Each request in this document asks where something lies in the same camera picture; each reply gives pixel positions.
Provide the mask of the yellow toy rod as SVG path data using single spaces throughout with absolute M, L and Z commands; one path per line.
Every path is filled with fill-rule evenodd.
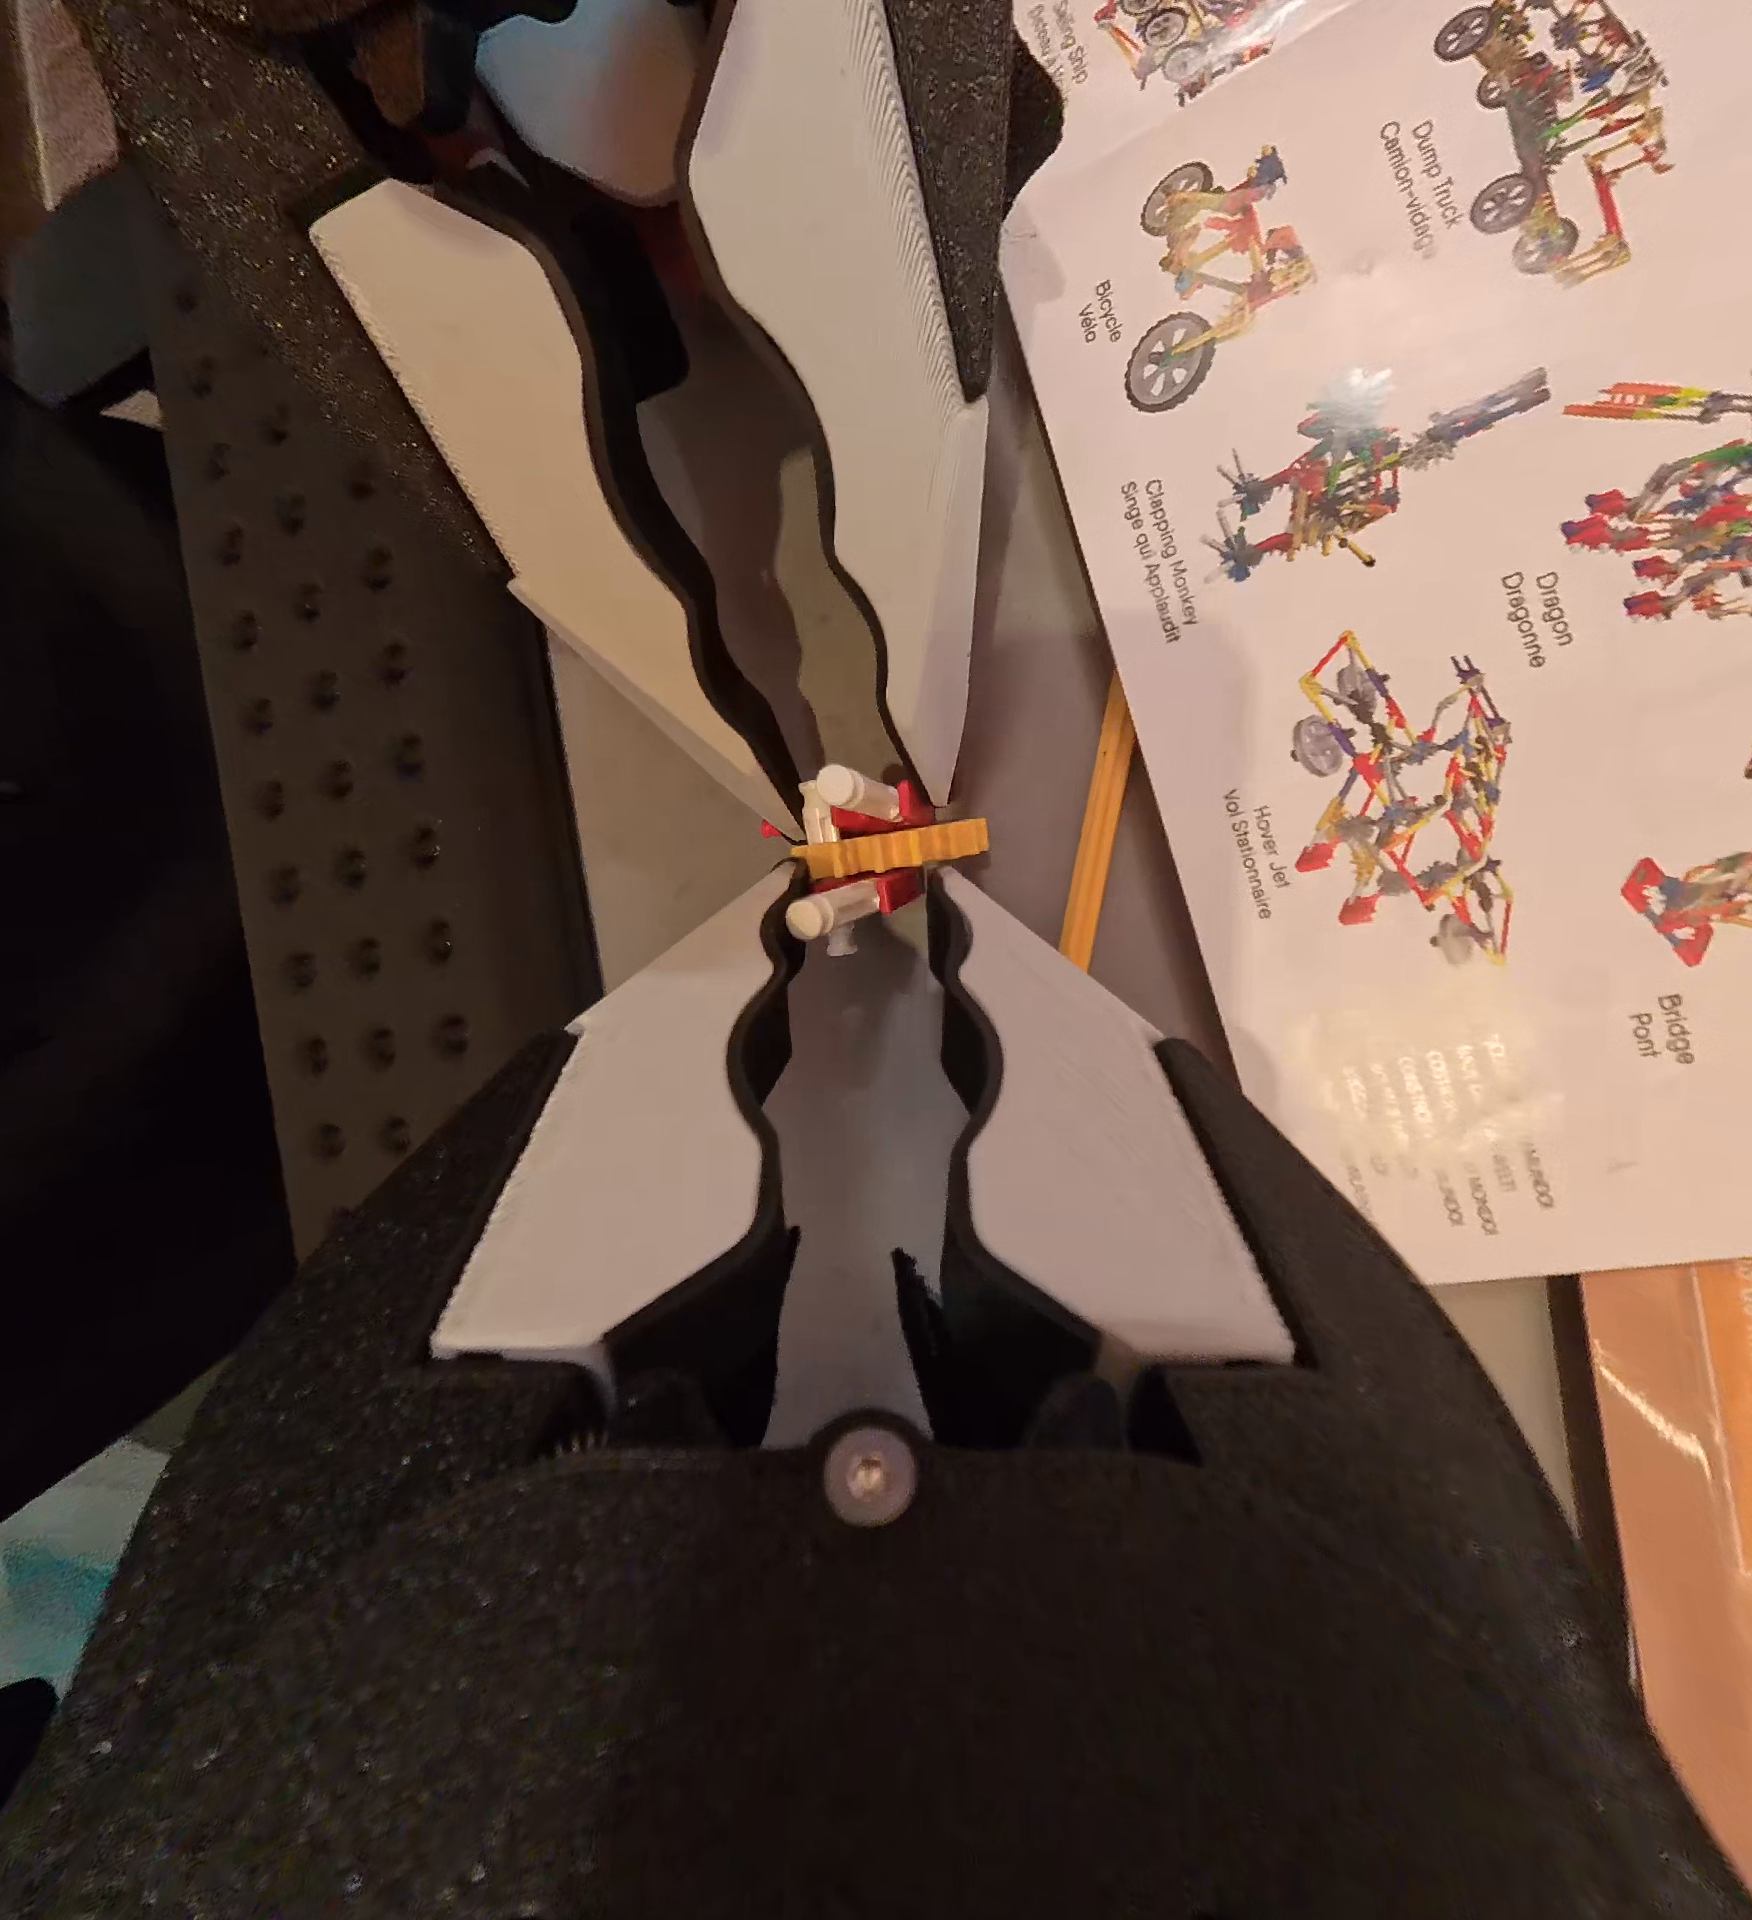
M 1133 754 L 1133 715 L 1121 676 L 1112 673 L 1057 941 L 1058 952 L 1081 973 L 1093 965 Z

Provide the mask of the orange printed toy box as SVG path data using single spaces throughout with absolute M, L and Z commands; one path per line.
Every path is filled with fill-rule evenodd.
M 1752 1891 L 1752 1258 L 1582 1283 L 1631 1668 Z

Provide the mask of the white printed instruction booklet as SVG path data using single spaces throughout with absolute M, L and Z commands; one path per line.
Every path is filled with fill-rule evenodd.
M 1752 5 L 1016 5 L 1041 427 L 1247 1094 L 1428 1283 L 1752 1255 Z

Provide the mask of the red yellow connector assembly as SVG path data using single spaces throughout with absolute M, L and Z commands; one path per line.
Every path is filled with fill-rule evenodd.
M 873 879 L 891 872 L 916 872 L 990 852 L 986 820 L 927 822 L 863 832 L 834 843 L 801 843 L 790 856 L 803 866 L 814 886 Z

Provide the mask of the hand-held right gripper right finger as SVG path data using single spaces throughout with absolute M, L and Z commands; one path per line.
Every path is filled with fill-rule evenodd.
M 1140 1361 L 1294 1359 L 1158 1056 L 1163 1032 L 960 872 L 953 984 L 1002 1068 L 966 1152 L 980 1248 Z

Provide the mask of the black dotted mat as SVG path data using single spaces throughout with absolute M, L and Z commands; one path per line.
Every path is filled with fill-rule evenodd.
M 292 1233 L 312 1251 L 602 990 L 550 664 L 133 200 Z

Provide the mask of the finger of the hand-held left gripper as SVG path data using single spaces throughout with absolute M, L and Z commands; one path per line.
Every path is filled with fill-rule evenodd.
M 966 396 L 886 5 L 739 2 L 688 145 L 715 270 L 814 405 L 831 553 L 884 642 L 903 759 L 947 801 L 967 709 L 986 399 Z
M 383 180 L 329 206 L 310 239 L 384 369 L 548 638 L 761 820 L 792 832 L 793 774 L 709 692 L 716 620 L 698 550 L 637 524 L 648 466 L 615 478 L 597 369 L 565 286 L 520 239 Z

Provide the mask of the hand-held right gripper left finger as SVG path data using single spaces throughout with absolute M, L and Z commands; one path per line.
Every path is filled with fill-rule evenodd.
M 768 1094 L 792 1056 L 793 874 L 769 872 L 567 1029 L 430 1356 L 678 1372 L 769 1406 L 797 1235 Z

